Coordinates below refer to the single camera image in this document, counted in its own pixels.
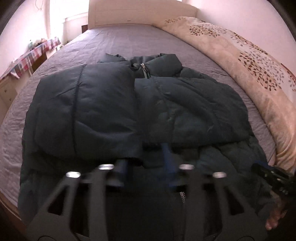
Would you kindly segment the person's right hand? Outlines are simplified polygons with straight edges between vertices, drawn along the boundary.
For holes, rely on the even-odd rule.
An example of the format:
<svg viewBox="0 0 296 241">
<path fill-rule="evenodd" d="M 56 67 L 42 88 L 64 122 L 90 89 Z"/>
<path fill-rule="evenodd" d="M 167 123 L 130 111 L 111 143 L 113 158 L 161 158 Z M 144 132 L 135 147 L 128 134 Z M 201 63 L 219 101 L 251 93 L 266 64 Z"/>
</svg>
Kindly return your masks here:
<svg viewBox="0 0 296 241">
<path fill-rule="evenodd" d="M 267 231 L 275 229 L 278 227 L 280 221 L 287 214 L 287 202 L 281 198 L 275 199 L 275 206 L 272 208 L 269 217 L 265 223 L 265 228 Z"/>
</svg>

